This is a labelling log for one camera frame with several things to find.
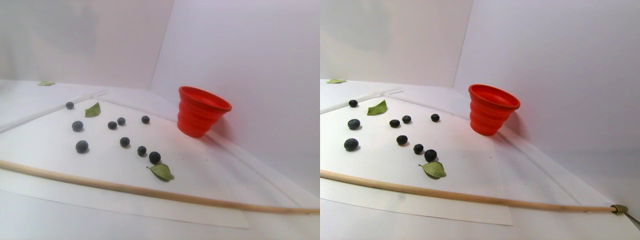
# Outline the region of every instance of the wooden dowel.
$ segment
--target wooden dowel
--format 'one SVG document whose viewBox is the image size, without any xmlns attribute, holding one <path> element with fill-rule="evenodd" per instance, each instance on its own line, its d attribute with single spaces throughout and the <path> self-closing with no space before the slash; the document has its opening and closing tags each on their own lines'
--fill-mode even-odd
<svg viewBox="0 0 640 240">
<path fill-rule="evenodd" d="M 536 202 L 525 202 L 518 200 L 510 200 L 505 198 L 492 198 L 488 196 L 477 196 L 464 193 L 452 193 L 449 191 L 440 191 L 428 188 L 418 188 L 413 186 L 393 184 L 389 182 L 380 182 L 371 179 L 363 179 L 360 177 L 354 177 L 349 175 L 343 175 L 339 173 L 320 170 L 320 177 L 336 180 L 339 182 L 345 182 L 349 184 L 355 184 L 359 186 L 365 186 L 370 188 L 377 188 L 389 191 L 396 191 L 399 193 L 409 193 L 420 196 L 431 196 L 435 198 L 445 198 L 451 200 L 459 200 L 466 202 L 477 202 L 480 204 L 494 204 L 505 205 L 510 207 L 522 207 L 528 209 L 539 209 L 547 211 L 569 211 L 569 212 L 613 212 L 616 214 L 624 213 L 627 208 L 622 205 L 612 205 L 611 207 L 582 207 L 572 205 L 556 205 L 556 204 L 541 204 Z"/>
<path fill-rule="evenodd" d="M 319 214 L 320 213 L 320 209 L 270 207 L 270 206 L 263 206 L 263 205 L 242 204 L 238 202 L 216 200 L 211 198 L 202 198 L 199 196 L 171 193 L 167 191 L 160 191 L 160 190 L 154 190 L 149 188 L 140 188 L 140 187 L 125 185 L 125 184 L 118 184 L 114 182 L 88 179 L 85 177 L 78 177 L 78 176 L 68 175 L 64 173 L 51 172 L 47 170 L 33 168 L 30 166 L 24 166 L 21 164 L 10 163 L 2 160 L 0 160 L 0 168 L 4 170 L 13 171 L 13 172 L 32 175 L 35 177 L 57 180 L 61 182 L 68 182 L 71 184 L 107 189 L 112 191 L 119 191 L 123 193 L 131 193 L 131 194 L 141 195 L 141 196 L 150 196 L 152 198 L 173 200 L 177 202 L 206 205 L 211 207 L 224 207 L 229 209 L 238 209 L 242 211 L 266 212 L 266 213 L 276 213 L 276 214 Z"/>
</svg>

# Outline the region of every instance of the dried leaf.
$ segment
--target dried leaf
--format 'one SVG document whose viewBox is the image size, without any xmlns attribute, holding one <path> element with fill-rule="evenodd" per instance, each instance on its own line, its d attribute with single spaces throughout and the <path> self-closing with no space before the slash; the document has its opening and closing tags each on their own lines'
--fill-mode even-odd
<svg viewBox="0 0 640 240">
<path fill-rule="evenodd" d="M 383 114 L 386 111 L 387 111 L 387 101 L 382 100 L 382 102 L 380 102 L 378 105 L 375 105 L 369 108 L 367 115 L 373 116 L 373 115 Z"/>
<path fill-rule="evenodd" d="M 51 86 L 56 84 L 56 82 L 47 82 L 47 81 L 42 81 L 40 83 L 38 83 L 38 86 Z"/>
<path fill-rule="evenodd" d="M 418 166 L 421 166 L 424 170 L 424 173 L 434 179 L 439 179 L 441 177 L 447 176 L 447 173 L 444 172 L 444 166 L 442 166 L 442 163 L 440 162 L 430 162 L 425 165 L 418 164 Z"/>
<path fill-rule="evenodd" d="M 326 83 L 344 83 L 344 82 L 346 82 L 346 80 L 331 79 L 331 80 L 327 81 Z"/>
<path fill-rule="evenodd" d="M 84 110 L 84 117 L 91 118 L 100 115 L 100 102 L 96 102 L 92 107 Z"/>
<path fill-rule="evenodd" d="M 155 166 L 152 167 L 147 167 L 148 169 L 151 169 L 151 172 L 153 172 L 156 177 L 159 177 L 160 179 L 169 181 L 169 180 L 173 180 L 173 175 L 171 174 L 171 171 L 169 170 L 169 166 L 167 166 L 164 163 L 158 163 Z"/>
</svg>

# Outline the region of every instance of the red cup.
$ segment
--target red cup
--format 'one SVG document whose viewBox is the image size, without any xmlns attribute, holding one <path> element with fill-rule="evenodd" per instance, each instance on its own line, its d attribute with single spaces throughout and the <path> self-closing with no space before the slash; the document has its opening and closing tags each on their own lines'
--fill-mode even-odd
<svg viewBox="0 0 640 240">
<path fill-rule="evenodd" d="M 178 92 L 178 129 L 188 136 L 204 136 L 222 115 L 231 111 L 229 102 L 207 91 L 181 86 Z"/>
<path fill-rule="evenodd" d="M 473 84 L 469 86 L 471 95 L 471 128 L 482 135 L 495 134 L 512 112 L 520 107 L 520 101 L 492 86 Z"/>
</svg>

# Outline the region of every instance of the blueberry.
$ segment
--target blueberry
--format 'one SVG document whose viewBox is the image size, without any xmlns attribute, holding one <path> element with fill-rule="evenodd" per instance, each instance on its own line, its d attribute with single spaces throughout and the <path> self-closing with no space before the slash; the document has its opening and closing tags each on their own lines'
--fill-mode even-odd
<svg viewBox="0 0 640 240">
<path fill-rule="evenodd" d="M 80 140 L 78 141 L 78 143 L 76 143 L 76 151 L 79 154 L 86 152 L 87 149 L 89 149 L 89 143 L 87 143 L 85 140 Z"/>
<path fill-rule="evenodd" d="M 415 146 L 413 146 L 413 152 L 415 152 L 416 154 L 420 154 L 423 150 L 424 147 L 422 146 L 422 144 L 416 144 Z"/>
<path fill-rule="evenodd" d="M 400 135 L 396 138 L 396 142 L 398 142 L 398 145 L 404 145 L 407 140 L 409 139 L 405 135 Z"/>
<path fill-rule="evenodd" d="M 400 121 L 393 119 L 389 121 L 389 125 L 391 125 L 391 127 L 400 127 Z"/>
<path fill-rule="evenodd" d="M 160 163 L 160 154 L 158 152 L 151 152 L 149 154 L 149 161 L 154 165 Z"/>
<path fill-rule="evenodd" d="M 349 129 L 351 130 L 355 130 L 358 129 L 358 127 L 360 126 L 360 121 L 357 119 L 351 119 L 349 120 L 349 122 L 347 123 L 347 126 L 349 127 Z"/>
<path fill-rule="evenodd" d="M 144 156 L 147 153 L 147 148 L 145 146 L 138 147 L 138 155 L 140 157 Z"/>
<path fill-rule="evenodd" d="M 129 146 L 129 138 L 124 137 L 124 138 L 120 138 L 120 146 L 126 147 Z"/>
<path fill-rule="evenodd" d="M 107 124 L 107 127 L 109 127 L 109 129 L 114 130 L 116 129 L 116 127 L 118 127 L 118 124 L 116 124 L 116 122 L 109 122 Z"/>
<path fill-rule="evenodd" d="M 84 127 L 84 124 L 82 124 L 82 122 L 80 121 L 75 121 L 74 123 L 71 124 L 71 128 L 74 130 L 74 132 L 79 132 L 80 130 L 82 130 L 83 127 Z"/>
<path fill-rule="evenodd" d="M 437 156 L 438 156 L 438 153 L 433 149 L 429 149 L 424 152 L 424 159 L 426 159 L 427 162 L 432 162 L 433 160 L 436 159 Z"/>
<path fill-rule="evenodd" d="M 358 140 L 356 140 L 354 138 L 347 139 L 347 141 L 344 142 L 344 148 L 347 151 L 353 151 L 357 147 L 358 147 Z"/>
</svg>

